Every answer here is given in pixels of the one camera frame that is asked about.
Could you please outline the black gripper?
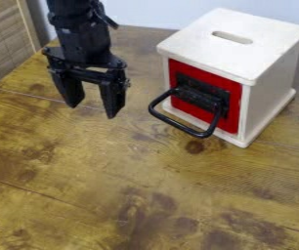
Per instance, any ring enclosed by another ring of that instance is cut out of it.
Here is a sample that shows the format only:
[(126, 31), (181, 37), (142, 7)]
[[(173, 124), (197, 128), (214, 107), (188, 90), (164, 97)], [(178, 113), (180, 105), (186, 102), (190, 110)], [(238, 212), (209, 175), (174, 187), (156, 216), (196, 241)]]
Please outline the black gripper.
[(85, 98), (82, 82), (98, 85), (106, 117), (111, 119), (125, 106), (126, 63), (110, 53), (111, 19), (59, 19), (54, 26), (58, 47), (45, 47), (49, 73), (65, 104), (74, 108)]

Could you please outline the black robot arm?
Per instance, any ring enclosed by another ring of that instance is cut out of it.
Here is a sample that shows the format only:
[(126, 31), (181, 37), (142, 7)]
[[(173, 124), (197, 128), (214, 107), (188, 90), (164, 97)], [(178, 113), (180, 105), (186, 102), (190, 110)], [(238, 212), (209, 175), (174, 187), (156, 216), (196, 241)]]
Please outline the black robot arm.
[(129, 79), (126, 62), (110, 52), (109, 27), (118, 28), (105, 14), (99, 0), (46, 0), (47, 20), (58, 47), (45, 47), (47, 70), (59, 95), (70, 108), (85, 99), (83, 82), (95, 84), (111, 119), (125, 105)]

